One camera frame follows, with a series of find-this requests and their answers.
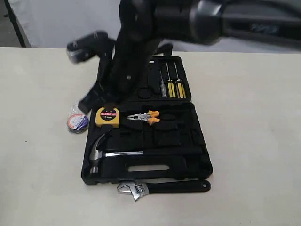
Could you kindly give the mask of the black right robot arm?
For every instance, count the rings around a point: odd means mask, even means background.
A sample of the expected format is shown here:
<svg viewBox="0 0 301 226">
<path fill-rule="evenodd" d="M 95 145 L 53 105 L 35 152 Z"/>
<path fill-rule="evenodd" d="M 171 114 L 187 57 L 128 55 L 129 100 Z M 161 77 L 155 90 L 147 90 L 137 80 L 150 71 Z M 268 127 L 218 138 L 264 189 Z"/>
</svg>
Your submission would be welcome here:
<svg viewBox="0 0 301 226">
<path fill-rule="evenodd" d="M 301 3 L 296 0 L 122 0 L 116 40 L 93 37 L 105 66 L 78 107 L 115 105 L 136 89 L 164 39 L 213 45 L 223 37 L 300 48 Z"/>
</svg>

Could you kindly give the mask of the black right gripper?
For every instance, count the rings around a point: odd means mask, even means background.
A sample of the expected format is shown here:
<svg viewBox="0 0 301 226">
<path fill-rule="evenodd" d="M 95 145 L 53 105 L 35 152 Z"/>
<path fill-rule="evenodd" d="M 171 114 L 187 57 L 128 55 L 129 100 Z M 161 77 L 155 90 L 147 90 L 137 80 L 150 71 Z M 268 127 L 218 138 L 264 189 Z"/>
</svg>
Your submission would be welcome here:
<svg viewBox="0 0 301 226">
<path fill-rule="evenodd" d="M 117 41 L 112 50 L 100 61 L 96 82 L 78 102 L 84 113 L 97 104 L 117 105 L 125 101 L 137 89 L 151 58 L 150 41 Z"/>
</svg>

